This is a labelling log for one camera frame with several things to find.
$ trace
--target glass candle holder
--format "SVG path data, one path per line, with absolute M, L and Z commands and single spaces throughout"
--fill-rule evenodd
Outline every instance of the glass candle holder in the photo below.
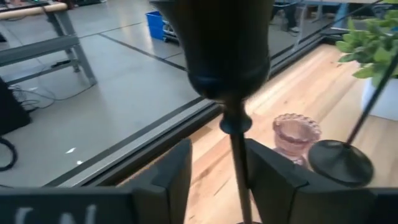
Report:
M 319 140 L 319 125 L 300 114 L 282 114 L 272 123 L 275 132 L 275 151 L 295 164 L 308 166 L 304 155 L 313 143 Z

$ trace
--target blue crate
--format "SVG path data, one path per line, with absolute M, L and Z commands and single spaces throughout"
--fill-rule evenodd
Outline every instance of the blue crate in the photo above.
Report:
M 148 12 L 146 14 L 149 33 L 152 38 L 163 40 L 164 31 L 163 31 L 163 18 L 160 15 L 159 11 Z

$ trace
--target black speaker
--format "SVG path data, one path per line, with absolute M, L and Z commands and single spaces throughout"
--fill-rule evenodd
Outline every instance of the black speaker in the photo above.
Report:
M 32 121 L 8 87 L 8 84 L 0 78 L 0 136 Z

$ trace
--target green plant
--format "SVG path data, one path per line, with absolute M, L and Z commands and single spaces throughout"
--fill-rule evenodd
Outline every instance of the green plant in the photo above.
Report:
M 372 84 L 378 86 L 383 73 L 398 52 L 398 10 L 386 12 L 384 19 L 366 19 L 367 30 L 356 30 L 352 19 L 348 20 L 349 33 L 343 35 L 343 41 L 336 46 L 346 53 L 339 62 L 357 61 L 361 69 L 353 74 L 356 78 L 372 78 Z M 398 78 L 398 69 L 392 74 Z

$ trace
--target gray floor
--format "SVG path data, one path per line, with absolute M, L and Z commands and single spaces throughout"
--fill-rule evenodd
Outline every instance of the gray floor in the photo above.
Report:
M 184 71 L 118 43 L 184 67 L 185 59 L 179 46 L 150 38 L 145 13 L 151 10 L 147 0 L 110 0 L 69 12 L 99 83 L 74 98 L 33 112 L 32 124 L 5 135 L 16 145 L 20 156 L 15 168 L 0 173 L 0 184 L 43 186 L 198 97 Z M 305 25 L 303 36 L 319 26 Z M 278 23 L 270 30 L 271 54 L 297 41 L 297 37 L 280 31 Z M 9 46 L 0 46 L 3 48 L 55 36 L 44 16 L 2 21 L 0 32 L 9 40 Z M 62 53 L 47 55 L 2 67 L 0 75 L 64 59 Z M 88 87 L 83 75 L 71 68 L 19 85 L 46 96 L 54 92 L 57 98 L 74 95 Z M 51 103 L 34 94 L 27 97 L 40 100 L 41 106 Z M 6 150 L 1 149 L 0 165 L 8 159 Z

